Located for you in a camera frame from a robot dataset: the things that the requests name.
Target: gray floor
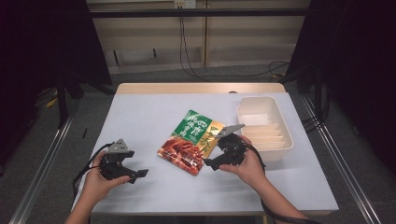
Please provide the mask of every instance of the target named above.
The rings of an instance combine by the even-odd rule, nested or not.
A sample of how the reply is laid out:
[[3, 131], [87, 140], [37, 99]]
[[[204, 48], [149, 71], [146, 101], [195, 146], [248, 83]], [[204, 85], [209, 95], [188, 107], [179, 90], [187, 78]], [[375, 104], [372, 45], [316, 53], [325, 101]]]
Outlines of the gray floor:
[[[267, 65], [251, 65], [201, 68], [196, 71], [200, 75], [212, 76], [205, 77], [209, 81], [268, 82], [270, 80], [268, 73], [248, 76], [257, 75], [267, 69]], [[122, 82], [202, 81], [186, 75], [182, 70], [114, 75], [112, 78], [115, 89]], [[305, 95], [297, 92], [295, 82], [287, 83], [285, 88], [290, 93], [301, 119], [308, 119], [309, 115], [302, 100]], [[48, 176], [38, 190], [37, 197], [33, 198], [33, 206], [26, 211], [28, 215], [24, 220], [26, 223], [62, 223], [70, 211], [73, 178], [89, 159], [112, 101], [112, 96], [89, 86], [83, 85], [83, 89], [86, 93], [81, 100], [68, 100], [70, 111], [75, 108], [76, 114], [58, 153], [54, 156]], [[50, 108], [40, 106], [34, 124], [9, 159], [5, 175], [0, 178], [0, 223], [8, 223], [12, 219], [57, 134], [58, 121], [57, 105]], [[378, 160], [365, 139], [355, 134], [354, 125], [335, 101], [330, 103], [330, 113], [325, 124], [374, 206], [381, 223], [394, 223], [396, 220], [396, 214], [393, 212], [396, 209], [395, 176]], [[340, 207], [337, 212], [313, 219], [321, 223], [367, 223], [318, 132], [316, 130], [309, 132], [308, 137]], [[142, 217], [92, 217], [92, 223], [136, 222], [155, 223], [152, 217], [144, 217], [144, 220]]]

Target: person's left hand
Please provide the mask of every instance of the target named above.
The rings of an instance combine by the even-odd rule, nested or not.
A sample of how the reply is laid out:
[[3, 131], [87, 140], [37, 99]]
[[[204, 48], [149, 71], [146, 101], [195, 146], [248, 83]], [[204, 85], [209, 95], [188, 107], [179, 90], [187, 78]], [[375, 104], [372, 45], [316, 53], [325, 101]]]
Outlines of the person's left hand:
[[100, 174], [100, 160], [105, 156], [105, 152], [101, 151], [93, 160], [92, 168], [85, 178], [84, 188], [82, 189], [80, 200], [95, 205], [99, 203], [111, 189], [118, 185], [127, 183], [131, 177], [124, 175], [112, 180], [107, 180]]

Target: white plastic tray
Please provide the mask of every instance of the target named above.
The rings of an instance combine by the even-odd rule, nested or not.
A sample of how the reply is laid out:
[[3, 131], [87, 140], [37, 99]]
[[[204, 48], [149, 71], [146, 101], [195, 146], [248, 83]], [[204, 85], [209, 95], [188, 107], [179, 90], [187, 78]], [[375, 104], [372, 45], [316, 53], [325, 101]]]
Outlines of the white plastic tray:
[[279, 161], [293, 147], [293, 141], [276, 100], [269, 96], [246, 97], [237, 107], [242, 135], [249, 138], [264, 161]]

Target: food package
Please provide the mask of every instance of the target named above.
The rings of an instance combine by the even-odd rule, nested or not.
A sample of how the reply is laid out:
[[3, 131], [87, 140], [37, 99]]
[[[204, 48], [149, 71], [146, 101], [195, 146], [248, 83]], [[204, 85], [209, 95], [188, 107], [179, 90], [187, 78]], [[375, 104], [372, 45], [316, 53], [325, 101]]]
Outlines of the food package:
[[203, 158], [209, 157], [218, 142], [215, 136], [223, 127], [223, 124], [189, 110], [157, 154], [191, 175], [198, 175], [204, 165]]

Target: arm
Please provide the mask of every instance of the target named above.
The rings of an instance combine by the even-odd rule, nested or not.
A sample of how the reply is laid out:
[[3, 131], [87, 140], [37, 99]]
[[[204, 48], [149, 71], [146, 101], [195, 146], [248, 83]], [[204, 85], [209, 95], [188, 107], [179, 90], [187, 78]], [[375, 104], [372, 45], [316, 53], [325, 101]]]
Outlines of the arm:
[[105, 152], [101, 151], [92, 162], [92, 168], [86, 178], [84, 188], [78, 201], [66, 220], [66, 224], [86, 224], [91, 215], [92, 209], [97, 203], [106, 197], [111, 189], [118, 185], [124, 184], [130, 180], [128, 175], [121, 176], [113, 180], [107, 180], [100, 174], [100, 160], [105, 156]]
[[[240, 138], [247, 144], [251, 144], [245, 136]], [[247, 150], [245, 159], [238, 166], [221, 165], [220, 170], [236, 174], [242, 181], [250, 185], [262, 198], [265, 205], [274, 213], [284, 217], [307, 218], [297, 210], [268, 180], [256, 154]]]

